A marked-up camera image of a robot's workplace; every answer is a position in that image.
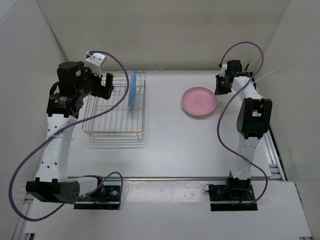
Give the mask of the pink plate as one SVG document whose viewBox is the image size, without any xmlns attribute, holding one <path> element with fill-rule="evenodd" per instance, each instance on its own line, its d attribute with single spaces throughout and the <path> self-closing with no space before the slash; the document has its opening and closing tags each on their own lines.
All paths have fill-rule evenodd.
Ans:
<svg viewBox="0 0 320 240">
<path fill-rule="evenodd" d="M 181 105 L 215 105 L 218 104 L 215 94 L 205 87 L 192 87 L 181 98 Z"/>
</svg>

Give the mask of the cream plate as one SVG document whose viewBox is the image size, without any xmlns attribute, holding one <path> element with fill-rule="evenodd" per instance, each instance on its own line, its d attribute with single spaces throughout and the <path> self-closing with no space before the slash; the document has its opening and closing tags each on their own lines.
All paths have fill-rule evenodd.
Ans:
<svg viewBox="0 0 320 240">
<path fill-rule="evenodd" d="M 189 105 L 182 104 L 183 110 L 195 117 L 204 117 L 210 115 L 216 108 L 215 105 Z"/>
</svg>

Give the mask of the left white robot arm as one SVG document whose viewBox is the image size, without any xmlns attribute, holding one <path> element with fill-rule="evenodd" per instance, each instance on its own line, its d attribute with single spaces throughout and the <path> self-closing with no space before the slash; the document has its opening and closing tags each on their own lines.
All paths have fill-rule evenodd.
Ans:
<svg viewBox="0 0 320 240">
<path fill-rule="evenodd" d="M 68 61 L 57 68 L 58 81 L 50 91 L 47 105 L 48 143 L 44 147 L 40 167 L 33 181 L 26 183 L 26 191 L 41 202 L 74 204 L 88 194 L 93 201 L 104 197 L 105 188 L 99 176 L 85 176 L 68 180 L 68 156 L 74 126 L 84 98 L 88 95 L 108 100 L 114 90 L 113 75 L 107 74 L 102 85 L 101 57 L 85 61 Z"/>
</svg>

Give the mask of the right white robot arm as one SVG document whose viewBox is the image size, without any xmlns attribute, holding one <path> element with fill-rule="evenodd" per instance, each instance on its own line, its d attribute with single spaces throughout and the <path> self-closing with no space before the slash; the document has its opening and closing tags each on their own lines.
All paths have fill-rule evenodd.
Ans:
<svg viewBox="0 0 320 240">
<path fill-rule="evenodd" d="M 216 96 L 234 90 L 242 101 L 236 121 L 239 133 L 236 160 L 224 188 L 226 197 L 236 200 L 250 188 L 251 163 L 260 139 L 269 129 L 273 103 L 258 93 L 250 81 L 250 73 L 243 71 L 240 60 L 230 60 L 221 65 L 220 74 L 215 77 Z"/>
</svg>

